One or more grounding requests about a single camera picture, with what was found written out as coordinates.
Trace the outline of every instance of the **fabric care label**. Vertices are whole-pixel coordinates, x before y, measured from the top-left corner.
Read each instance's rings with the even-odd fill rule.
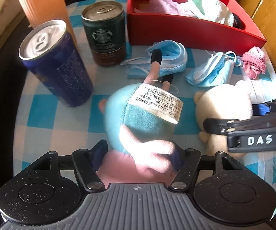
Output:
[[[163,89],[145,83],[142,83],[137,88],[128,100],[128,103],[143,108],[173,124],[178,123],[183,108],[183,102],[178,97]]]

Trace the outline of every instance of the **blue checkered tablecloth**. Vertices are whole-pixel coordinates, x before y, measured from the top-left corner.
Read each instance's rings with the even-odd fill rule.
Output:
[[[82,1],[67,7],[79,52],[94,85],[93,94],[82,106],[76,108],[64,106],[32,73],[28,72],[16,117],[13,146],[14,174],[50,150],[57,151],[59,155],[68,155],[80,148],[90,149],[99,140],[106,139],[103,116],[98,109],[99,101],[108,98],[128,84],[142,82],[142,80],[127,79],[126,65],[103,68],[94,63],[82,26],[81,13],[87,5],[97,1],[102,0]],[[127,0],[113,1],[122,3],[126,11]],[[127,59],[145,56],[147,47],[131,46],[126,42]],[[200,88],[190,85],[184,77],[191,68],[207,60],[209,55],[204,50],[189,48],[187,53],[186,71],[174,74],[172,82],[178,87],[177,96],[184,103],[180,121],[175,128],[175,138],[182,148],[195,148],[204,153],[205,147],[198,137],[200,129],[195,120],[193,102],[193,96]],[[266,64],[267,72],[260,74],[258,80],[250,80],[244,74],[242,67],[235,67],[233,70],[230,83],[234,85],[238,80],[247,81],[252,88],[250,95],[252,103],[276,98],[276,75],[271,62],[268,60]],[[276,152],[247,154],[242,162],[276,190]]]

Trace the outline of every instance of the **red box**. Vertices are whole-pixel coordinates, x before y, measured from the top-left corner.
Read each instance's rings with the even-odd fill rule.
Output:
[[[235,0],[220,0],[246,25],[245,30],[216,22],[186,16],[156,13],[134,13],[139,3],[150,0],[128,0],[127,27],[131,45],[152,45],[154,42],[174,40],[185,47],[212,51],[234,51],[242,55],[250,48],[262,47],[266,39]],[[178,3],[187,0],[173,0]]]

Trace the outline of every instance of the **white towel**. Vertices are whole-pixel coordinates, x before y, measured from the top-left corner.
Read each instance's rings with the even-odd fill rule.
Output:
[[[188,0],[188,9],[200,19],[233,26],[234,16],[220,0]]]

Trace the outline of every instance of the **starbucks coffee can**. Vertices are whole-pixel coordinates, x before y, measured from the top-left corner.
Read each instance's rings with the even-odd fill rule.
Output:
[[[101,1],[82,12],[82,22],[94,61],[104,67],[125,58],[125,13],[121,3]]]

